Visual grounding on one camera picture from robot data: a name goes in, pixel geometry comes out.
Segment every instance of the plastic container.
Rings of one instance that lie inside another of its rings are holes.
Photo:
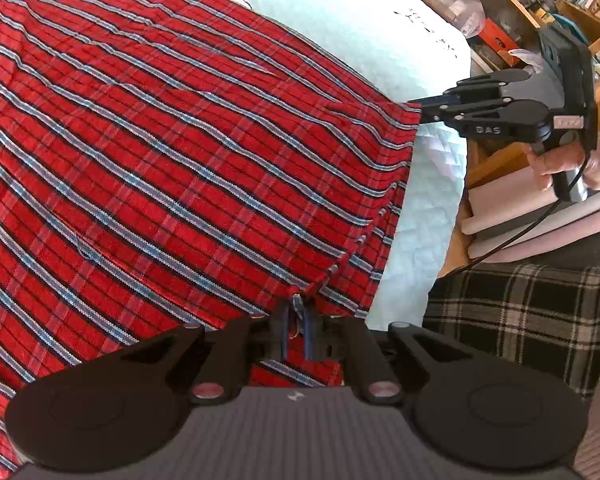
[[[486,16],[480,0],[439,0],[455,16],[453,25],[464,37],[472,38],[484,28]]]

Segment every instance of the red plaid blanket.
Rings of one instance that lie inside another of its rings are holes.
[[[227,0],[0,0],[0,478],[36,377],[293,294],[363,317],[418,120]]]

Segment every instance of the white mattress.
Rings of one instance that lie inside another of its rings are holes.
[[[469,77],[464,37],[420,0],[250,0],[305,35],[396,102],[440,94]],[[420,324],[445,261],[466,171],[466,143],[421,126],[397,234],[367,324]]]

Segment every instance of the human hand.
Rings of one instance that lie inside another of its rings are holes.
[[[552,174],[579,169],[585,159],[584,149],[579,141],[560,146],[542,155],[536,155],[531,146],[522,145],[529,165],[534,170],[540,189],[549,189],[553,185]],[[584,183],[589,189],[600,189],[600,134],[598,148],[591,152],[591,158],[584,170]]]

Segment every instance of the orange box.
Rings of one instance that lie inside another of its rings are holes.
[[[484,23],[484,29],[480,33],[482,40],[498,53],[509,66],[514,66],[520,62],[517,57],[509,54],[509,50],[519,48],[504,30],[497,26],[493,20],[487,18]]]

